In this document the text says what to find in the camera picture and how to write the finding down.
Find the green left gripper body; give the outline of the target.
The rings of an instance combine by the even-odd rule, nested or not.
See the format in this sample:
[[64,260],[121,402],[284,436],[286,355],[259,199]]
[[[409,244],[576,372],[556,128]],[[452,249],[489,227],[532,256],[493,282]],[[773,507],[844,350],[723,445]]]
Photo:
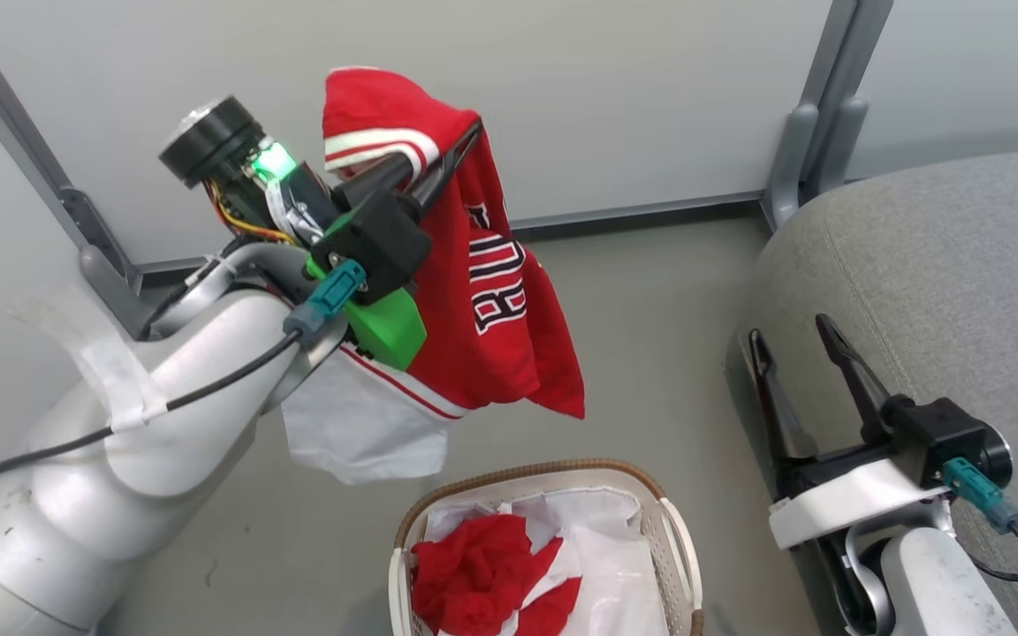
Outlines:
[[401,212],[347,212],[312,246],[306,307],[314,319],[342,314],[357,349],[398,370],[419,353],[427,330],[414,294],[429,235]]

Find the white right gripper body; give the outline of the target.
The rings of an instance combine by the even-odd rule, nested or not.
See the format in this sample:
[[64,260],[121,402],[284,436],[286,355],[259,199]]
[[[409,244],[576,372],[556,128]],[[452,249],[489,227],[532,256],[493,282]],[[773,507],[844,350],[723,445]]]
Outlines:
[[930,514],[934,528],[953,534],[947,487],[918,487],[889,458],[833,475],[840,467],[816,462],[776,468],[769,528],[777,547],[797,548],[866,522],[901,523],[905,511]]

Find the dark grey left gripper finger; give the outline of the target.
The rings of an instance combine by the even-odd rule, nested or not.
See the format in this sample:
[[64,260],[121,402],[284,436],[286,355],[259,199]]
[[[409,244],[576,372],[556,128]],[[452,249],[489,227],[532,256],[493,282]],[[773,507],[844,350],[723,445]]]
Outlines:
[[351,177],[340,177],[334,188],[334,203],[350,212],[375,192],[406,192],[417,181],[415,165],[403,153],[388,154],[367,164],[353,166]]
[[483,129],[483,121],[477,119],[452,148],[432,162],[418,178],[413,178],[409,182],[404,194],[413,205],[408,214],[414,222],[425,220],[429,210],[435,206],[449,182],[455,177],[457,170],[465,162],[470,150],[480,139]]

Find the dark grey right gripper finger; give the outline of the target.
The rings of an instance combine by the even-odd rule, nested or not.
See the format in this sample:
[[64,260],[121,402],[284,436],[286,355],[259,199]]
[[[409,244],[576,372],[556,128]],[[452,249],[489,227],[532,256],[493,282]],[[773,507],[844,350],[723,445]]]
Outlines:
[[759,329],[748,333],[748,359],[753,371],[764,431],[775,464],[802,464],[816,457],[816,442],[801,427],[786,391],[779,366]]
[[888,440],[892,430],[882,420],[882,407],[890,398],[888,390],[885,390],[885,386],[873,374],[868,363],[847,341],[836,322],[828,314],[817,314],[815,323],[825,354],[844,377],[855,407],[859,411],[862,440],[865,443],[882,443]]

